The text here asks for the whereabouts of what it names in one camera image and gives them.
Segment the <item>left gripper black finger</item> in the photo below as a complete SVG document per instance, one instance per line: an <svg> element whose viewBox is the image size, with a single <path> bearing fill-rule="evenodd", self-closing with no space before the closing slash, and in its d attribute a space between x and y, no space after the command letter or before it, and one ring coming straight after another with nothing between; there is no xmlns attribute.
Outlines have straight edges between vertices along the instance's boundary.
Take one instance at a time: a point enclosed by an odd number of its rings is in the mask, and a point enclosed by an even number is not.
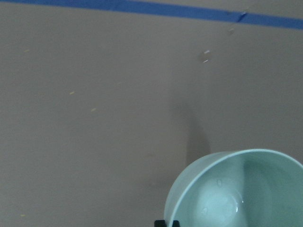
<svg viewBox="0 0 303 227"><path fill-rule="evenodd" d="M166 227L165 220L155 220L154 227Z"/></svg>

